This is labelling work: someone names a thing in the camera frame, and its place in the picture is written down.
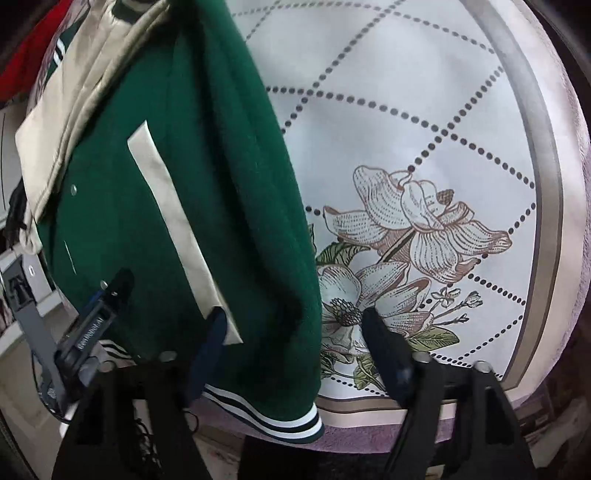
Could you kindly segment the green and cream varsity jacket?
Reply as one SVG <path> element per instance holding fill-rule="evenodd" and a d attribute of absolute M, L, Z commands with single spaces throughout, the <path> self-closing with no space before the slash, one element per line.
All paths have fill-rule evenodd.
<path fill-rule="evenodd" d="M 324 425 L 321 298 L 276 115 L 221 1 L 84 1 L 47 51 L 16 147 L 21 245 L 76 308 L 134 275 L 109 337 L 149 361 L 228 318 L 204 395 L 270 438 Z"/>

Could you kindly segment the red garment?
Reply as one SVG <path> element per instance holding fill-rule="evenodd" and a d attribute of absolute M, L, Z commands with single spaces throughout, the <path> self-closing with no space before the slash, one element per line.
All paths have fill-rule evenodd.
<path fill-rule="evenodd" d="M 1 103 L 28 93 L 71 1 L 1 2 Z"/>

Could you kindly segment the floral white bed sheet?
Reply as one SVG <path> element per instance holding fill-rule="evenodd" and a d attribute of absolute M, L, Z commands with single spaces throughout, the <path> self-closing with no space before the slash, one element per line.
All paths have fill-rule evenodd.
<path fill-rule="evenodd" d="M 396 424 L 363 311 L 514 403 L 556 363 L 590 269 L 589 140 L 522 1 L 221 1 L 303 202 L 321 298 L 322 425 Z"/>

